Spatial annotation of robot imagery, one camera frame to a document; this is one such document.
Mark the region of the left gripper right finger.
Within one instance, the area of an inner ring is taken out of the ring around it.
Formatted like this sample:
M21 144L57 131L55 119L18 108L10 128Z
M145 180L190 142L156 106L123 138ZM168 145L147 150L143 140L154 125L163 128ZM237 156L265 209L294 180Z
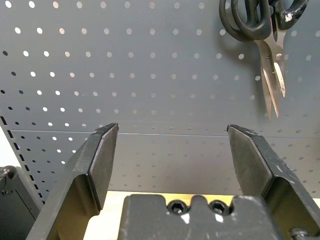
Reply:
M255 131L235 124L226 131L242 193L264 199L284 239L318 240L320 209L287 163Z

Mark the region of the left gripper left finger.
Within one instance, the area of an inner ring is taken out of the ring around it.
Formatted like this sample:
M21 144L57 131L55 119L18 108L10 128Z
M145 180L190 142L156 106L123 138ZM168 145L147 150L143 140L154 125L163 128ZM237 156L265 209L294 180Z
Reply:
M29 240L82 240L111 181L119 125L97 128L71 156L35 220Z

